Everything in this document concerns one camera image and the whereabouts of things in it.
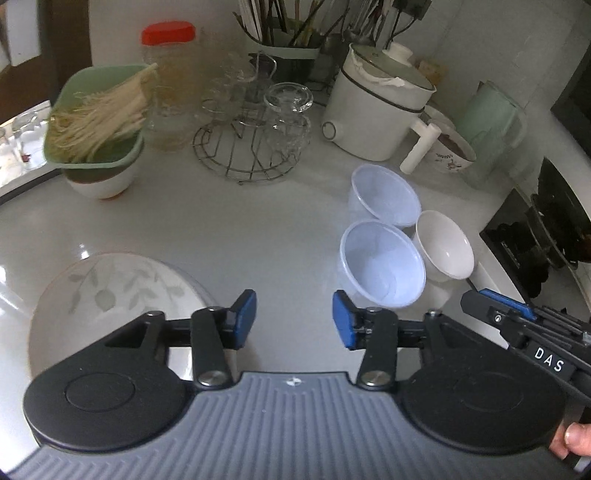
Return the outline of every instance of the small white bowl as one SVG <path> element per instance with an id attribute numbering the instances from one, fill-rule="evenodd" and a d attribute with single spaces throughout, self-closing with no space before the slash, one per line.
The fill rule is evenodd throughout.
<path id="1" fill-rule="evenodd" d="M 425 210 L 421 214 L 413 243 L 425 262 L 429 280 L 442 283 L 472 275 L 472 246 L 462 229 L 442 213 Z"/>
<path id="2" fill-rule="evenodd" d="M 434 120 L 432 120 L 432 123 L 441 129 L 442 135 L 447 135 L 463 151 L 465 158 L 452 152 L 441 141 L 437 140 L 425 155 L 425 159 L 436 170 L 443 173 L 457 173 L 474 165 L 476 153 L 470 144 L 455 129 L 448 125 Z"/>
<path id="3" fill-rule="evenodd" d="M 425 116 L 427 117 L 427 121 L 425 121 L 426 124 L 429 123 L 429 120 L 435 120 L 438 125 L 445 124 L 454 130 L 456 129 L 456 126 L 453 124 L 451 119 L 443 115 L 443 113 L 441 113 L 435 107 L 432 107 L 431 105 L 425 105 L 424 111 Z"/>

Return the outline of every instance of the white plate with leaf pattern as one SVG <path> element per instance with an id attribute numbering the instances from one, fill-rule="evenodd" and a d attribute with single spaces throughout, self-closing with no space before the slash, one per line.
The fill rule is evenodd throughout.
<path id="1" fill-rule="evenodd" d="M 33 377 L 150 310 L 168 320 L 189 318 L 212 305 L 194 280 L 151 258 L 128 253 L 93 255 L 56 277 L 31 321 L 28 357 Z M 188 348 L 171 349 L 168 366 L 191 378 Z"/>

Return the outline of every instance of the white handle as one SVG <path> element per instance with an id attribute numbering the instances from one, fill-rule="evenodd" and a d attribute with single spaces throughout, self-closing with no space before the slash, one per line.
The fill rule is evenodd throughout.
<path id="1" fill-rule="evenodd" d="M 517 109 L 517 121 L 519 122 L 519 131 L 515 134 L 515 138 L 508 142 L 511 148 L 517 148 L 527 133 L 527 117 L 521 108 Z"/>
<path id="2" fill-rule="evenodd" d="M 420 138 L 407 157 L 400 164 L 400 170 L 406 175 L 409 175 L 413 172 L 413 170 L 425 156 L 425 153 L 431 149 L 433 144 L 439 138 L 439 135 L 441 135 L 441 129 L 437 125 L 434 123 L 425 125 L 418 118 L 411 128 L 419 134 Z"/>

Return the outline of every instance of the rice cooker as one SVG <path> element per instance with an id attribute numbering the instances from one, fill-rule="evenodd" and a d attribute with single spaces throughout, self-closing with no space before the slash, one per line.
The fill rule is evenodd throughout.
<path id="1" fill-rule="evenodd" d="M 322 132 L 347 152 L 371 161 L 388 160 L 409 130 L 419 139 L 400 170 L 411 173 L 441 131 L 419 119 L 435 87 L 408 61 L 408 48 L 353 45 L 337 76 Z"/>

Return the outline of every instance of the white countertop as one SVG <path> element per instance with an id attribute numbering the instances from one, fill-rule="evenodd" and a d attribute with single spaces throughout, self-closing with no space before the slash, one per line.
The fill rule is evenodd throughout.
<path id="1" fill-rule="evenodd" d="M 311 110 L 316 125 L 321 112 Z M 398 163 L 403 152 L 394 157 Z M 60 176 L 0 206 L 0 281 L 5 274 L 5 287 L 22 299 L 23 310 L 33 311 L 71 263 L 98 252 L 135 252 L 180 267 L 223 306 L 245 288 L 257 292 L 257 320 L 239 353 L 240 369 L 349 371 L 354 378 L 363 352 L 340 343 L 331 300 L 339 288 L 338 244 L 349 224 L 350 175 L 362 160 L 316 131 L 299 165 L 269 184 L 240 186 L 217 177 L 190 147 L 178 154 L 146 149 L 141 161 L 135 183 L 114 200 L 81 197 Z M 400 172 L 395 161 L 388 166 Z M 479 232 L 513 187 L 506 177 L 497 174 L 477 191 L 422 163 L 408 179 L 423 209 L 454 219 L 476 258 L 499 268 L 490 252 L 482 253 Z M 428 307 L 419 302 L 405 317 L 418 319 Z M 26 316 L 2 321 L 19 325 L 1 344 L 5 354 L 16 344 L 25 349 Z M 0 468 L 14 465 L 9 453 L 0 455 Z"/>

